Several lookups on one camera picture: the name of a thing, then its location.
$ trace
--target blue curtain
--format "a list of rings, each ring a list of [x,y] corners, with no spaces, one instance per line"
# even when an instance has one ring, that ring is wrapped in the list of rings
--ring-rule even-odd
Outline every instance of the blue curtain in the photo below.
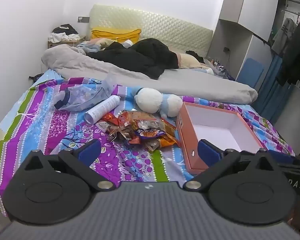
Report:
[[[282,58],[277,55],[274,56],[259,90],[258,98],[251,104],[257,113],[268,119],[271,124],[274,124],[278,120],[293,89],[293,85],[285,83],[282,87],[275,80],[281,64]]]

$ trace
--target tufted headboard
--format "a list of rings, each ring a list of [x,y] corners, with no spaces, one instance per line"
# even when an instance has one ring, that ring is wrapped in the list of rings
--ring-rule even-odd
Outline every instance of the tufted headboard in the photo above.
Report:
[[[205,57],[213,31],[173,17],[141,10],[97,5],[90,11],[89,32],[96,27],[140,28],[140,39],[156,38],[170,48],[193,50]]]

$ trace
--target wooden nightstand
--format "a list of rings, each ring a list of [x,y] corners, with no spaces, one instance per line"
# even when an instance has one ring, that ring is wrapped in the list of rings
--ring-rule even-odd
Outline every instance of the wooden nightstand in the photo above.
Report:
[[[80,40],[78,41],[60,41],[58,43],[52,43],[51,41],[48,41],[48,49],[58,46],[60,44],[68,44],[70,47],[76,47],[81,42],[84,42],[86,39],[86,36],[82,36]]]

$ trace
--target open cardboard box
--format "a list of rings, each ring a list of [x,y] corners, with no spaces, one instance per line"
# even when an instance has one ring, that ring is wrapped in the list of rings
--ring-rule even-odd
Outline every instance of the open cardboard box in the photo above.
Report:
[[[177,128],[186,168],[199,174],[208,165],[198,155],[198,142],[206,139],[221,150],[235,149],[256,153],[262,148],[256,135],[239,113],[184,102]]]

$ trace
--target black cloth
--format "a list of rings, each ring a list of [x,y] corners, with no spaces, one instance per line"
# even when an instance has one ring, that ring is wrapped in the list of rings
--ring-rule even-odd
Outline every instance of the black cloth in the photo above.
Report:
[[[153,38],[138,41],[128,49],[113,42],[105,50],[90,52],[87,56],[130,71],[141,72],[152,79],[158,79],[165,69],[179,68],[177,55],[161,41]]]
[[[67,36],[70,34],[78,34],[77,31],[70,24],[63,24],[53,29],[53,33],[66,33]]]
[[[203,57],[200,57],[197,53],[195,53],[194,51],[192,50],[187,50],[186,51],[186,54],[189,54],[193,57],[195,57],[197,59],[197,61],[199,61],[200,63],[204,63],[204,60],[203,60]]]
[[[289,84],[296,84],[300,80],[300,23],[283,55],[282,66],[276,80],[281,86],[284,86],[286,81]]]

